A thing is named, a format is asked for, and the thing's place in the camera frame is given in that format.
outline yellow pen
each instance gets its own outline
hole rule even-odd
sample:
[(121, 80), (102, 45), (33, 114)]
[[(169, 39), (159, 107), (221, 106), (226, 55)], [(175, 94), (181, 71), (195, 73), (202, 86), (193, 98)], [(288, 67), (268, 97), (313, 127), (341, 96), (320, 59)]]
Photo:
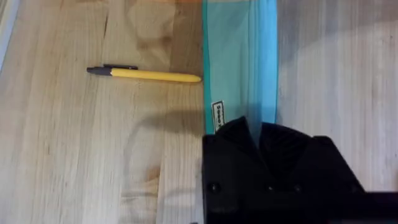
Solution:
[(128, 65), (109, 65), (103, 67), (87, 68), (87, 72), (95, 75), (106, 75), (112, 77), (142, 78), (150, 80), (163, 80), (171, 82), (197, 83), (201, 78), (196, 75), (169, 72), (151, 72), (138, 70), (136, 66)]

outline plastic bag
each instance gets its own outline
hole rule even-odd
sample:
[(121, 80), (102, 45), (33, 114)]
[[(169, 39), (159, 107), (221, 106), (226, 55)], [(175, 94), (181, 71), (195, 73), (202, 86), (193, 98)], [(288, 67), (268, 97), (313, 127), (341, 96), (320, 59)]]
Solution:
[(206, 133), (245, 116), (258, 137), (276, 120), (276, 0), (205, 0), (203, 30)]

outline black plastic object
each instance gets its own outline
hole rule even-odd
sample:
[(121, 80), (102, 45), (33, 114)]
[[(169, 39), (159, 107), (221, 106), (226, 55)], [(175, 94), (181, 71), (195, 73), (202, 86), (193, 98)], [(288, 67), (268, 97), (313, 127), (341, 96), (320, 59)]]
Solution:
[(203, 138), (205, 223), (328, 223), (398, 218), (398, 195), (366, 193), (324, 136), (245, 118)]

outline black pen tip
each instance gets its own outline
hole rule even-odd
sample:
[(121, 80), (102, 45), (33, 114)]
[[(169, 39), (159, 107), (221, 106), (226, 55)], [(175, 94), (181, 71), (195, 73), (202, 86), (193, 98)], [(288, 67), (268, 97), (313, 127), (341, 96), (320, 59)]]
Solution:
[(107, 68), (107, 67), (93, 67), (93, 68), (87, 68), (87, 72), (95, 75), (107, 75), (107, 76), (112, 76), (112, 68)]

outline white label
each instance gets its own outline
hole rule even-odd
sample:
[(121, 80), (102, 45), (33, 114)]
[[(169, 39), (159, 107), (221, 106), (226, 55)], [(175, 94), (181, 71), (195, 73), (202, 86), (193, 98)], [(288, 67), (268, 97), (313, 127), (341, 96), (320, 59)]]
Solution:
[(224, 102), (219, 101), (211, 104), (211, 108), (213, 109), (213, 123), (214, 130), (218, 131), (220, 127), (225, 124), (225, 116), (224, 116)]

